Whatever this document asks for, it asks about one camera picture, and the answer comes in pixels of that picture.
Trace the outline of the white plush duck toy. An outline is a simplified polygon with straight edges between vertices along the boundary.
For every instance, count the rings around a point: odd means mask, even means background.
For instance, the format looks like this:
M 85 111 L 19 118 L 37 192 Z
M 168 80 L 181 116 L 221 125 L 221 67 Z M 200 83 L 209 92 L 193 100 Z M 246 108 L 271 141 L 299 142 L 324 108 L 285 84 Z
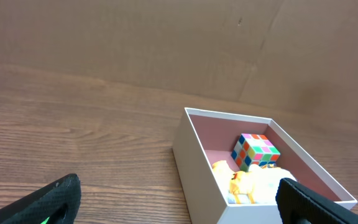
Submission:
M 247 172 L 234 172 L 226 161 L 218 161 L 212 168 L 218 187 L 229 204 L 275 204 L 280 180 L 296 179 L 288 170 L 273 164 L 262 167 L 252 164 Z

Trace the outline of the multicoloured puzzle cube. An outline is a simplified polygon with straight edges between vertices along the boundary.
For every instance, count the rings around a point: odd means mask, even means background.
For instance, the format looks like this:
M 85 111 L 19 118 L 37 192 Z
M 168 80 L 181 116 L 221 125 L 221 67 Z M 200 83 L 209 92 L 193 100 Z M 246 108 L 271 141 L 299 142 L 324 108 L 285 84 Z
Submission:
M 241 171 L 248 172 L 251 165 L 260 167 L 275 164 L 281 153 L 263 134 L 242 133 L 231 157 Z

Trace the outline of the green round wheel toy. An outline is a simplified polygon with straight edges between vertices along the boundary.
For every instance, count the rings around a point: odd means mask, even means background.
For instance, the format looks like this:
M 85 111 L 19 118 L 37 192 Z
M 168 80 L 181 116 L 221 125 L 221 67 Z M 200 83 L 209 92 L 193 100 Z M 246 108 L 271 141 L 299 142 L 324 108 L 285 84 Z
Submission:
M 47 224 L 48 223 L 48 221 L 49 221 L 49 218 L 50 217 L 47 217 L 42 223 L 40 223 L 40 224 Z

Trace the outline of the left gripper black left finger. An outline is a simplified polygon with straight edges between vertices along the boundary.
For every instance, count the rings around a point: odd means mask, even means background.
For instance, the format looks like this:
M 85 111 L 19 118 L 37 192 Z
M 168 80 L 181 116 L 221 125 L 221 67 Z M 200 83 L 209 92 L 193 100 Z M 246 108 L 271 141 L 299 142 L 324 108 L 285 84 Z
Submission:
M 76 174 L 68 174 L 41 189 L 0 209 L 0 223 L 72 224 L 81 203 L 81 182 Z

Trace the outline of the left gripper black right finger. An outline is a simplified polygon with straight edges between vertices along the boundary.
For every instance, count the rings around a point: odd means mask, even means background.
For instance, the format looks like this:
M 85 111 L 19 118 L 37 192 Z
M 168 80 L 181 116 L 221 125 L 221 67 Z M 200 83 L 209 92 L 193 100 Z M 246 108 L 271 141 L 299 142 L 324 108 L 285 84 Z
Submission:
M 358 224 L 357 214 L 289 178 L 275 199 L 283 224 Z

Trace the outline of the white box pink interior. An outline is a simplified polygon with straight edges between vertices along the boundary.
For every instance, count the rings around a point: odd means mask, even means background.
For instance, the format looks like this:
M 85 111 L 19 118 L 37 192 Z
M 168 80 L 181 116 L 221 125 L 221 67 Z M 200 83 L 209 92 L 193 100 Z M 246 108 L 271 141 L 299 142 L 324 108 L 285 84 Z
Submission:
M 263 134 L 281 153 L 278 166 L 299 183 L 350 210 L 357 200 L 273 119 L 185 108 L 173 141 L 173 154 L 193 223 L 281 223 L 275 204 L 231 205 L 211 165 L 225 160 L 239 168 L 231 151 L 240 134 Z

